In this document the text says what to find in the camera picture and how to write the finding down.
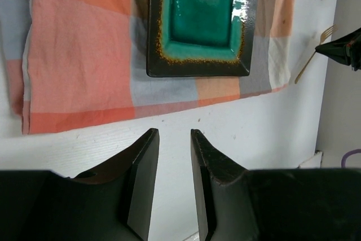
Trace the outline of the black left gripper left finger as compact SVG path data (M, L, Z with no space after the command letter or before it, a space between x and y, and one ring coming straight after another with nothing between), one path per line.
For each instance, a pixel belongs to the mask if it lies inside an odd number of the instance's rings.
M159 145L152 128L75 178L57 178L50 239L147 240Z

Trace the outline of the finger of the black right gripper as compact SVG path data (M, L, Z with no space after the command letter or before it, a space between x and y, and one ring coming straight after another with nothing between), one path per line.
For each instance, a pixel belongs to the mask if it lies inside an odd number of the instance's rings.
M360 70L360 28L331 42L319 45L315 51L334 60L335 62L351 66L353 71Z

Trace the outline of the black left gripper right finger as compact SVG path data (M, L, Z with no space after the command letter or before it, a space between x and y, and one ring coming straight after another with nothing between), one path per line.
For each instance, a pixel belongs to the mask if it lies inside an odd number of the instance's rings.
M200 240L257 240L247 170L191 130L191 163Z

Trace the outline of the gold fork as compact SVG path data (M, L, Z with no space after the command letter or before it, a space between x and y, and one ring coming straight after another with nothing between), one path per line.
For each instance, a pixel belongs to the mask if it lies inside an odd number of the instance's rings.
M321 33L320 35L320 41L318 43L319 45L322 45L328 38L330 38L336 31L338 30L338 27L336 24L331 25L329 28L327 28L324 32ZM298 84L300 78L302 77L302 75L304 74L307 66L310 64L311 60L313 59L314 55L316 54L316 50L314 50L313 54L310 56L310 58L308 59L308 61L305 63L305 65L302 67L301 71L299 72L299 74L297 75L297 77L294 80L295 84Z

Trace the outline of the green square ceramic plate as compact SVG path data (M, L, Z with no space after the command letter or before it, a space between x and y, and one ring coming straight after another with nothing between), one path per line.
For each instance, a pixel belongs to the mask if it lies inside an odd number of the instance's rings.
M245 77L258 0L149 0L150 77Z

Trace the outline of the checkered orange blue cloth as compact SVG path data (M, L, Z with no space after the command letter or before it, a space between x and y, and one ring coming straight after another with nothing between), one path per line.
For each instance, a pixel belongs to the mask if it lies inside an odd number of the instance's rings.
M10 105L24 134L173 113L284 88L294 0L258 0L250 75L150 78L148 0L1 0Z

